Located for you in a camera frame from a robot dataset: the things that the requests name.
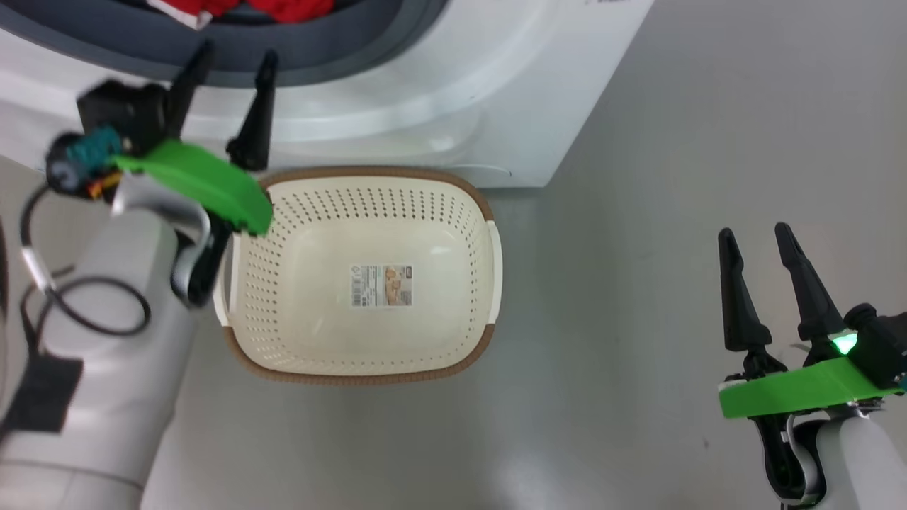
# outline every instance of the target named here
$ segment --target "green led light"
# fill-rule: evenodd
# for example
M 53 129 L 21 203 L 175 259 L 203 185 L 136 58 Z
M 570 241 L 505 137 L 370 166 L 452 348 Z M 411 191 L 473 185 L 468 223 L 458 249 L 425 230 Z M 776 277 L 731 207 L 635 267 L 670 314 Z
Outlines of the green led light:
M 838 352 L 847 356 L 847 353 L 856 345 L 856 333 L 851 333 L 850 335 L 845 335 L 843 337 L 838 337 L 832 340 L 834 346 L 838 349 Z

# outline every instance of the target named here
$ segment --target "red cloth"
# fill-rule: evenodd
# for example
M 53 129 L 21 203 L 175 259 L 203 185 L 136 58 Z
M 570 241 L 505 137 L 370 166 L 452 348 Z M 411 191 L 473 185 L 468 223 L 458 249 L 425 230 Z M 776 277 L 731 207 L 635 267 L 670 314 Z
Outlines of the red cloth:
M 207 21 L 201 21 L 206 17 L 205 13 L 214 17 L 222 16 L 239 2 L 240 0 L 148 0 L 149 4 L 182 23 L 197 25 L 196 28 L 207 24 Z M 334 0 L 249 0 L 249 4 L 268 13 L 280 23 L 300 23 L 328 15 L 334 9 Z
M 202 0 L 204 10 L 211 13 L 214 17 L 223 16 L 239 4 L 239 0 Z
M 299 23 L 330 14 L 334 0 L 249 0 L 249 4 L 280 23 Z

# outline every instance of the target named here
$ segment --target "black velcro strap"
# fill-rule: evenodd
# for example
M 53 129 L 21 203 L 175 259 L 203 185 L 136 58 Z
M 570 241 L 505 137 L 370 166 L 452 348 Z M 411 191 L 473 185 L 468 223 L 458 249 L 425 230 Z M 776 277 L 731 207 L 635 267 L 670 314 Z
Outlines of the black velcro strap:
M 82 378 L 80 359 L 33 354 L 28 358 L 22 384 L 6 414 L 6 430 L 60 432 L 75 389 Z

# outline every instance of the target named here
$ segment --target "green plastic part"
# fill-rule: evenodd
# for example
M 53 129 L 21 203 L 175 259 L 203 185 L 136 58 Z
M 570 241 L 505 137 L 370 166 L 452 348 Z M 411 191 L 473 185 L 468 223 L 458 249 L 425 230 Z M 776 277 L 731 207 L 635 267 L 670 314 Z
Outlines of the green plastic part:
M 850 359 L 838 358 L 726 387 L 718 400 L 729 419 L 796 413 L 895 393 L 902 390 L 879 389 Z
M 112 163 L 124 172 L 148 173 L 236 230 L 253 235 L 268 232 L 274 211 L 258 181 L 197 145 L 167 140 L 143 158 L 118 155 Z

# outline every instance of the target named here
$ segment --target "laundry basket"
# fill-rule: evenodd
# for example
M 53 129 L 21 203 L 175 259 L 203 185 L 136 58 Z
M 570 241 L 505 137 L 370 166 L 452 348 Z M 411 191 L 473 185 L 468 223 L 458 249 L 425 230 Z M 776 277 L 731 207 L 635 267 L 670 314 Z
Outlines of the laundry basket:
M 482 355 L 501 304 L 501 240 L 469 183 L 344 167 L 262 186 L 274 204 L 270 230 L 234 237 L 214 296 L 246 368 L 372 385 L 450 376 Z

